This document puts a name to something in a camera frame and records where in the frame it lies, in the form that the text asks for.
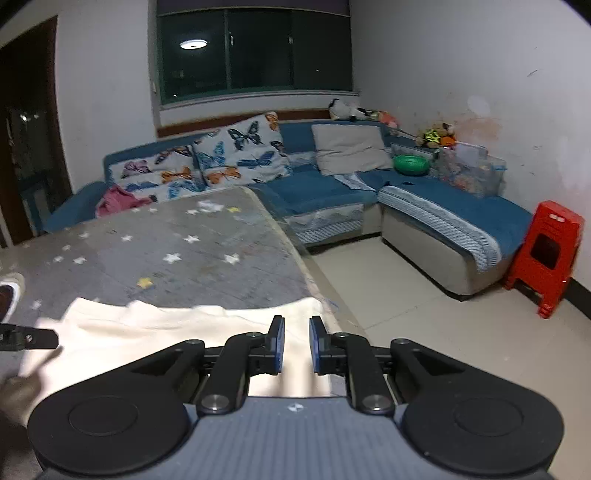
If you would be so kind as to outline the person left hand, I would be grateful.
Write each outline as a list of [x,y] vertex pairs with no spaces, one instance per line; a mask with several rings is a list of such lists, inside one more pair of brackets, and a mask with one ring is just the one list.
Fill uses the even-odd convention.
[[11,423],[26,427],[34,408],[59,389],[53,373],[62,353],[61,346],[25,353],[18,371],[1,380],[1,413]]

